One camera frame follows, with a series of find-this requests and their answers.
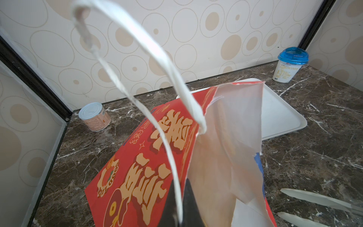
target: gift bag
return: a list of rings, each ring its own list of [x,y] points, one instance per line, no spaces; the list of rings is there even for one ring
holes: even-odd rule
[[[89,8],[138,41],[181,98],[149,112],[131,96],[92,43],[82,16]],[[146,116],[85,189],[96,227],[276,226],[259,158],[264,83],[229,83],[191,94],[161,47],[119,5],[77,0],[72,14],[91,53]]]

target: tin can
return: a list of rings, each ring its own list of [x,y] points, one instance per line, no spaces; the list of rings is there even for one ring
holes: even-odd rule
[[[78,117],[83,120],[91,131],[101,131],[111,121],[109,114],[99,102],[92,102],[85,105],[79,111]]]

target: yellow circle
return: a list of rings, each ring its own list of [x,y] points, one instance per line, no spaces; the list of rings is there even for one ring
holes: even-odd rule
[[[110,207],[110,217],[112,217],[112,215],[115,213],[115,211],[116,211],[116,207],[117,207],[117,204],[116,204],[116,201],[114,201],[114,202],[111,204],[111,207]]]

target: paper bag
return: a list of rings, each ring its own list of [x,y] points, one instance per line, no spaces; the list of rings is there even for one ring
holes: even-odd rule
[[[208,227],[274,226],[259,161],[263,85],[194,93],[207,120],[204,135],[180,99],[151,111],[170,142],[182,193],[188,177]],[[145,118],[85,190],[96,227],[161,226],[170,173],[158,131]]]

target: plastic cup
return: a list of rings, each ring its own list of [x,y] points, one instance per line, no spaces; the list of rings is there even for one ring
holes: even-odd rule
[[[272,79],[277,82],[288,83],[301,66],[309,61],[309,54],[301,48],[289,47],[281,52],[277,58],[279,61]]]

